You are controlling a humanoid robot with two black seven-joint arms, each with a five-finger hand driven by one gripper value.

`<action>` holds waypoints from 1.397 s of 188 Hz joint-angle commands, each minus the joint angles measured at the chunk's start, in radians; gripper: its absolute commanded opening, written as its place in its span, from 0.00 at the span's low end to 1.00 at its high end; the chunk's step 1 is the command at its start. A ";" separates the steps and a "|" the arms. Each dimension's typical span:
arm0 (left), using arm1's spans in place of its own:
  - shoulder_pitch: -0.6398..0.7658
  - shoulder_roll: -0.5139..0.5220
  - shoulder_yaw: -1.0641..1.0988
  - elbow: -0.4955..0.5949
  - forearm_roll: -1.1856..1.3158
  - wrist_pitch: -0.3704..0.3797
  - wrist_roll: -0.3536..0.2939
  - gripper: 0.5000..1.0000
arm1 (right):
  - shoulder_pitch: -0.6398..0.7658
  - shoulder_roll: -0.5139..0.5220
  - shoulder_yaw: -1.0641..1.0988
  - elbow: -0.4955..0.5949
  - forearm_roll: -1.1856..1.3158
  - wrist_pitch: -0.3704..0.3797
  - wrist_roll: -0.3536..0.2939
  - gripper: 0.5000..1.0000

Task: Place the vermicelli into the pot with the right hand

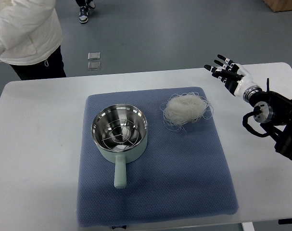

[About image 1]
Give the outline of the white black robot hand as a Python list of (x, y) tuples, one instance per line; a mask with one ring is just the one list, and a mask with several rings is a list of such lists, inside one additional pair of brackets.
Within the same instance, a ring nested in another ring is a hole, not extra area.
[(252, 75), (240, 64), (233, 60), (218, 54), (219, 60), (214, 60), (217, 67), (205, 65), (213, 77), (220, 80), (225, 88), (233, 95), (245, 98), (248, 92), (253, 90), (261, 90), (261, 88), (253, 82)]

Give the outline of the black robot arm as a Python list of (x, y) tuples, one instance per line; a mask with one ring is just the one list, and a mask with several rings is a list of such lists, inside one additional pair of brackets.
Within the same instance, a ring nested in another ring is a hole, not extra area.
[[(270, 91), (269, 80), (266, 91), (251, 86), (244, 92), (243, 99), (254, 108), (243, 116), (242, 125), (246, 130), (257, 137), (270, 136), (276, 142), (275, 151), (292, 160), (292, 100)], [(249, 125), (251, 116), (260, 124), (264, 134)]]

